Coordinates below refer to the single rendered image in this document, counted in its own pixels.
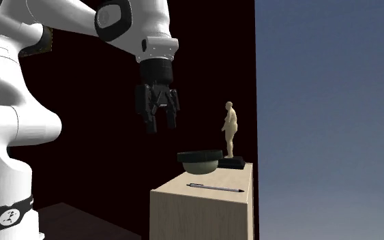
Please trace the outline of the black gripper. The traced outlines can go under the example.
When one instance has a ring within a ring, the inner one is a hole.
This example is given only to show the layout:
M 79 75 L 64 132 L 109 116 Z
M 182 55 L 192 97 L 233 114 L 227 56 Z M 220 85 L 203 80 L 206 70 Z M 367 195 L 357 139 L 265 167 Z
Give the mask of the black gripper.
M 167 126 L 176 128 L 179 99 L 176 89 L 170 89 L 173 82 L 172 63 L 168 59 L 147 59 L 141 61 L 141 85 L 135 88 L 136 113 L 143 118 L 148 134 L 157 132 L 154 107 L 165 107 Z

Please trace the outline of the olive bowl dark rim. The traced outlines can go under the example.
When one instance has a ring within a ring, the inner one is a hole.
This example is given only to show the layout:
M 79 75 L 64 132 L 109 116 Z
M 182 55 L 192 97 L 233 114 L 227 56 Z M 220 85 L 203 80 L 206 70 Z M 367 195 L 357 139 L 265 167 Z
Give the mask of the olive bowl dark rim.
M 183 169 L 187 173 L 193 175 L 212 173 L 222 158 L 223 152 L 219 149 L 177 153 L 177 161 L 182 163 Z

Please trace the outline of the beige human figurine black base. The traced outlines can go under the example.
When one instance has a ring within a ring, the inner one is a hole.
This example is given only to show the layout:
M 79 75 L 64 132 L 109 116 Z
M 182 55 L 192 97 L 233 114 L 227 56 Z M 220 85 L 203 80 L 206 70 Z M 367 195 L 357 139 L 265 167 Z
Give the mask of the beige human figurine black base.
M 227 110 L 227 114 L 224 119 L 222 131 L 225 134 L 227 155 L 219 160 L 218 167 L 243 170 L 245 166 L 243 158 L 240 156 L 235 157 L 233 155 L 233 139 L 238 130 L 237 115 L 233 109 L 233 103 L 227 102 L 225 104 L 225 109 Z

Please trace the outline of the silver pen black tip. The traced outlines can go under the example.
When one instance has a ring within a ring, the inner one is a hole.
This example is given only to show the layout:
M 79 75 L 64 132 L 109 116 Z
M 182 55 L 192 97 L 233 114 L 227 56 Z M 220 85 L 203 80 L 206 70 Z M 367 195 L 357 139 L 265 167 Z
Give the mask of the silver pen black tip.
M 186 186 L 191 187 L 191 188 L 220 190 L 220 191 L 225 191 L 225 192 L 245 192 L 242 189 L 229 188 L 229 187 L 216 187 L 216 186 L 203 185 L 203 184 L 198 184 L 198 183 L 188 183 L 188 184 L 186 184 Z

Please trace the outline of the light wooden cabinet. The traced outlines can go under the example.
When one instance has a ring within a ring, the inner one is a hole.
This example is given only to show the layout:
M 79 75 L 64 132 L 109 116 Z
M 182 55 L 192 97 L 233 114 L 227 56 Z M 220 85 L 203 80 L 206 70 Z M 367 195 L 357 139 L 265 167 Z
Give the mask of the light wooden cabinet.
M 245 192 L 200 189 L 188 183 Z M 184 172 L 151 190 L 149 240 L 255 240 L 252 164 L 206 175 Z

